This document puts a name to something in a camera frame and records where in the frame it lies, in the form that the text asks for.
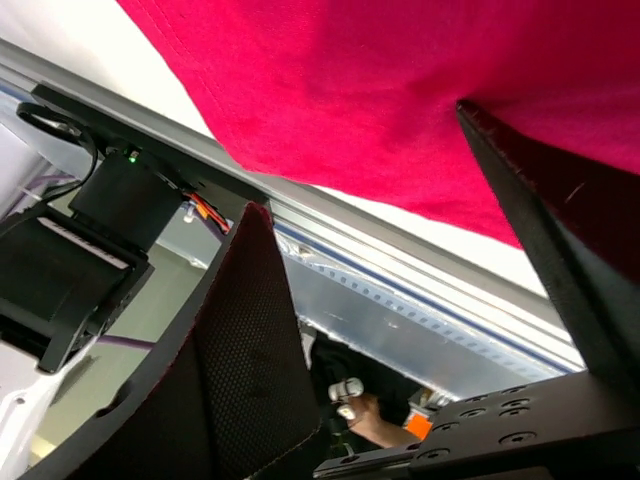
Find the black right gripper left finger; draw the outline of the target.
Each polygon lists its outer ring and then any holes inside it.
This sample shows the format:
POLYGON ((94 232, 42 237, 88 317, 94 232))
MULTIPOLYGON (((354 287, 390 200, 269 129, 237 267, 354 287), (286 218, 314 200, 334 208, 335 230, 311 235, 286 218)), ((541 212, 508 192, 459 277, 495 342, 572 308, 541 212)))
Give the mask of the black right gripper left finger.
POLYGON ((271 217, 242 218, 111 403, 30 479, 308 479, 321 416, 271 217))

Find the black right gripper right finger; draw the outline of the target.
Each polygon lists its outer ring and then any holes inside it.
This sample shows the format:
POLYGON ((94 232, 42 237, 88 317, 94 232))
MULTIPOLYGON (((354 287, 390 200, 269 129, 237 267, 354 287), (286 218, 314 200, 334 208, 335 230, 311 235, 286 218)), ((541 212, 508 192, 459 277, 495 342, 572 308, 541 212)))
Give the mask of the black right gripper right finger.
POLYGON ((638 175, 533 140, 466 100, 456 117, 587 368, 638 384, 638 175))

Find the pink t shirt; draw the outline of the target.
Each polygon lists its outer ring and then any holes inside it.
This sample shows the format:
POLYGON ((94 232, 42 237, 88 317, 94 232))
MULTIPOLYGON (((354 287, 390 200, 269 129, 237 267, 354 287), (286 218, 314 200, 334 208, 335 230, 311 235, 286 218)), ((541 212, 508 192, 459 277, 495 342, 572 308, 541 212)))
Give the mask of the pink t shirt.
POLYGON ((245 169, 509 245, 455 105, 639 169, 635 1, 126 1, 245 169))

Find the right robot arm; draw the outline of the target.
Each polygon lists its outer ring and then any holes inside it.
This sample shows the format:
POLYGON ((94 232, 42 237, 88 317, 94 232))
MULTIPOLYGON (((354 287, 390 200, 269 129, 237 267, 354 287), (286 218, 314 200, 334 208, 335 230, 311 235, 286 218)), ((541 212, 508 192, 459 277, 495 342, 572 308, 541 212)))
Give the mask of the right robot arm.
POLYGON ((636 175, 457 104, 538 298, 338 199, 242 179, 217 142, 144 108, 39 85, 17 114, 90 168, 64 186, 68 214, 42 200, 1 222, 3 478, 638 477, 636 175), (188 202, 215 218, 209 268, 112 401, 29 467, 59 384, 188 202), (302 323, 447 396, 427 437, 328 458, 302 323))

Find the person hand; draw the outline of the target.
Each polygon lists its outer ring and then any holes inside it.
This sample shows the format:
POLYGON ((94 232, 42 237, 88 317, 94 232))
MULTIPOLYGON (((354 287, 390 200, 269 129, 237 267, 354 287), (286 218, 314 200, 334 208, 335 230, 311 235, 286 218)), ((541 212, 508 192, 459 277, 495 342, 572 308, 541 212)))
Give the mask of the person hand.
POLYGON ((393 448, 418 442, 419 438, 403 425, 395 425, 381 417, 377 398, 365 392, 360 379, 350 377, 333 383, 327 393, 349 430, 373 444, 393 448))

